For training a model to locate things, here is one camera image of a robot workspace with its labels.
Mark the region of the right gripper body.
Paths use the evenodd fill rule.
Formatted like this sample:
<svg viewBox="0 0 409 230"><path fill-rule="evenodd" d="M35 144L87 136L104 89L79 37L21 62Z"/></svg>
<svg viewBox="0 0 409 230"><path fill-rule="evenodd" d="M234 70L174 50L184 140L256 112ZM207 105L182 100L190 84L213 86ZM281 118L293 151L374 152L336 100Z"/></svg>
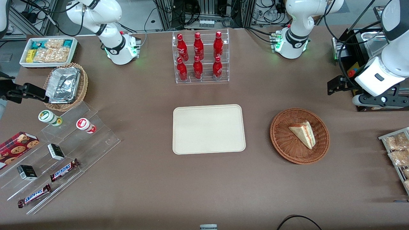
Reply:
<svg viewBox="0 0 409 230"><path fill-rule="evenodd" d="M1 99L8 100L8 92L15 90L16 85L14 83L15 77L9 76L3 72L0 72L0 97Z"/></svg>

